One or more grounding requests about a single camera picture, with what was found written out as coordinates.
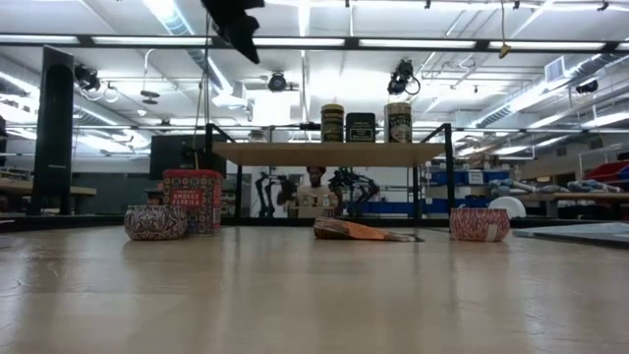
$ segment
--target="man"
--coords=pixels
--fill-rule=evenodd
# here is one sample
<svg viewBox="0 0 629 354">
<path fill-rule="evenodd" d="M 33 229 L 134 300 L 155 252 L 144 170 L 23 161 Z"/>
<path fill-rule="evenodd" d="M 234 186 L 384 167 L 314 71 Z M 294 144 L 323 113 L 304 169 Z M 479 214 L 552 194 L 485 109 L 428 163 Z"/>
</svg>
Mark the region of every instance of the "man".
<svg viewBox="0 0 629 354">
<path fill-rule="evenodd" d="M 287 201 L 291 202 L 289 207 L 295 209 L 301 218 L 330 216 L 337 205 L 337 199 L 327 186 L 321 184 L 325 167 L 307 167 L 306 170 L 311 181 L 310 185 L 299 187 L 296 193 L 291 193 L 290 188 L 282 186 L 277 203 L 282 206 Z"/>
</svg>

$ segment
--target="red patterned tin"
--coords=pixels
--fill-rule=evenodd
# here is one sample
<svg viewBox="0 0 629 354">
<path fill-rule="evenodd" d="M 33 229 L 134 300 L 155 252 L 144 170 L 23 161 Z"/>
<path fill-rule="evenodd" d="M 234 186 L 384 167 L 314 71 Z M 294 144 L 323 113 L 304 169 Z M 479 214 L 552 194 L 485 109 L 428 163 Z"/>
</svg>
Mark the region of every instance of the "red patterned tin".
<svg viewBox="0 0 629 354">
<path fill-rule="evenodd" d="M 505 209 L 462 207 L 450 214 L 452 238 L 459 241 L 500 242 L 510 228 Z"/>
<path fill-rule="evenodd" d="M 188 213 L 188 234 L 207 235 L 220 227 L 223 177 L 212 170 L 164 171 L 164 203 Z"/>
</svg>

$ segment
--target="wooden shelf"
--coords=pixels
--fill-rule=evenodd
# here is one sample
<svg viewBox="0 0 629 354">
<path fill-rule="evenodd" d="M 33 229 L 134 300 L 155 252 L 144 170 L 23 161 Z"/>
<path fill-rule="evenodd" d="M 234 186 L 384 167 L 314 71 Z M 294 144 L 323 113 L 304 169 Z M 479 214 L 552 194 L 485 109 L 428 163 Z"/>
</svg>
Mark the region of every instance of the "wooden shelf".
<svg viewBox="0 0 629 354">
<path fill-rule="evenodd" d="M 442 154 L 444 145 L 214 143 L 212 150 L 243 166 L 414 167 Z"/>
</svg>

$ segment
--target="cylindrical tin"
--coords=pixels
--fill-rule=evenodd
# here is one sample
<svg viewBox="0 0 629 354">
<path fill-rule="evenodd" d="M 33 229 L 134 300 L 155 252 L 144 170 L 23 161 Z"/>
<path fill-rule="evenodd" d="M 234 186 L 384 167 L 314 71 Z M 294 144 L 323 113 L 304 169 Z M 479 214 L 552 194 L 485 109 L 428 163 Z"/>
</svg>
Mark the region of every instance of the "cylindrical tin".
<svg viewBox="0 0 629 354">
<path fill-rule="evenodd" d="M 321 142 L 343 143 L 343 120 L 345 108 L 339 104 L 321 107 Z"/>
<path fill-rule="evenodd" d="M 413 116 L 410 103 L 389 103 L 384 106 L 384 141 L 413 142 Z"/>
</svg>

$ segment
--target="black speaker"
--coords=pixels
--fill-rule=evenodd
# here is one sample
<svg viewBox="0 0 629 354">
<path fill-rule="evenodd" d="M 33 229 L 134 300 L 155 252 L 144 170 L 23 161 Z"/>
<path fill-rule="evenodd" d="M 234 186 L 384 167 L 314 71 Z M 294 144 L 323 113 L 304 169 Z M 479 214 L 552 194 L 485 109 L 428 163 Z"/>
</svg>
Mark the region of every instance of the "black speaker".
<svg viewBox="0 0 629 354">
<path fill-rule="evenodd" d="M 30 215 L 57 199 L 60 213 L 71 214 L 74 63 L 70 54 L 43 48 Z"/>
</svg>

